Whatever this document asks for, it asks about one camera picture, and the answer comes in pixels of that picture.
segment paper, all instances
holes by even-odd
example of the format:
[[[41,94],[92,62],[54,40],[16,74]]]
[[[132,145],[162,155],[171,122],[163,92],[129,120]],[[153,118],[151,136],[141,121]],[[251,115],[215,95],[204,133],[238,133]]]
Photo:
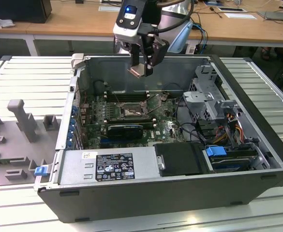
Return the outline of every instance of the paper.
[[[111,11],[111,12],[119,12],[120,7],[118,6],[100,6],[98,11]]]
[[[13,23],[12,20],[10,20],[10,19],[1,20],[0,19],[0,29],[1,28],[14,27],[14,26],[15,26],[15,24]]]
[[[224,13],[228,18],[245,18],[245,19],[257,19],[251,14],[234,14],[234,13]]]

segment white label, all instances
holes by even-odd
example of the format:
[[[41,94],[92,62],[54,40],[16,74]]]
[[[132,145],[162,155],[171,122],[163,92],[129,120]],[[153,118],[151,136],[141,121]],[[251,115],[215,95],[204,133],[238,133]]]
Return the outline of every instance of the white label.
[[[125,175],[134,175],[134,172],[125,172]]]
[[[127,18],[127,19],[134,19],[136,17],[135,14],[130,14],[130,13],[125,13],[124,15],[124,18]]]
[[[82,152],[82,158],[83,159],[95,159],[97,156],[97,151],[92,152]]]

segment aluminum profile table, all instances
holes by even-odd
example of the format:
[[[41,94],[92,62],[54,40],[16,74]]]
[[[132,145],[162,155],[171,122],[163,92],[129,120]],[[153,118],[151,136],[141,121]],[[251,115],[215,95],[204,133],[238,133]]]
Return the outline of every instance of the aluminum profile table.
[[[45,82],[47,83],[52,80],[48,77],[50,75],[53,75],[54,79],[62,79],[60,77],[65,79],[64,77],[67,76],[68,78],[68,76],[71,76],[70,68],[62,67],[51,70],[40,65],[42,63],[53,64],[52,67],[56,67],[56,64],[60,63],[67,65],[70,62],[70,58],[33,59],[36,58],[12,57],[10,62],[1,61],[1,78],[3,75],[11,75],[12,78],[20,76],[18,78],[23,78],[21,80],[29,80],[26,76],[35,75],[36,78],[39,78],[35,80],[46,80]],[[283,139],[283,127],[280,127],[283,126],[283,120],[280,120],[283,118],[282,92],[278,90],[252,62],[237,58],[223,58],[222,60],[237,78],[252,101],[258,106],[262,114],[267,118],[274,129],[277,130],[281,139]],[[19,64],[20,68],[12,68],[17,67],[12,64]],[[28,72],[32,73],[28,73],[28,75],[17,75],[19,71],[23,72],[23,74]],[[7,83],[14,83],[15,86],[18,86],[16,85],[17,82],[14,81]],[[32,82],[32,86],[40,86],[37,85],[38,82],[36,82],[36,85],[33,83],[34,82]],[[59,86],[59,91],[54,93],[61,93],[61,85],[57,86]],[[18,94],[26,93],[26,88],[27,86],[23,85],[22,89],[24,90],[21,92],[18,91]],[[1,95],[6,96],[5,94],[13,95],[16,93],[17,92],[13,92],[10,89],[8,93],[1,93]],[[32,232],[41,230],[75,232],[283,232],[283,187],[267,190],[248,205],[73,224],[61,223],[33,190],[32,184],[0,187],[0,232],[25,230]]]
[[[251,61],[222,58],[223,63],[283,141],[283,93]],[[222,85],[230,99],[231,92]]]
[[[24,110],[36,120],[44,115],[61,119],[74,71],[71,57],[11,57],[0,61],[0,118],[16,120],[7,105],[23,99]]]

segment desk leg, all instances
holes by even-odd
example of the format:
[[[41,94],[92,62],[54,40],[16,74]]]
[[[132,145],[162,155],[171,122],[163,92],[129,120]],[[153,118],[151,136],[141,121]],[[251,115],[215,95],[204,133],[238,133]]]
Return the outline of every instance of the desk leg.
[[[73,42],[71,40],[68,41],[69,52],[74,52]]]
[[[34,36],[33,35],[27,35],[26,38],[25,38],[25,41],[26,41],[27,47],[30,51],[30,55],[32,57],[40,56],[39,51],[38,51],[36,44],[35,44]]]

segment computer tower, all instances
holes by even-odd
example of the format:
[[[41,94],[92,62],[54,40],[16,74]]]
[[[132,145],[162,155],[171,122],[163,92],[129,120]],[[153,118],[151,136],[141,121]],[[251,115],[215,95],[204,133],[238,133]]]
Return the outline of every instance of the computer tower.
[[[51,11],[50,0],[0,0],[0,19],[45,23]]]

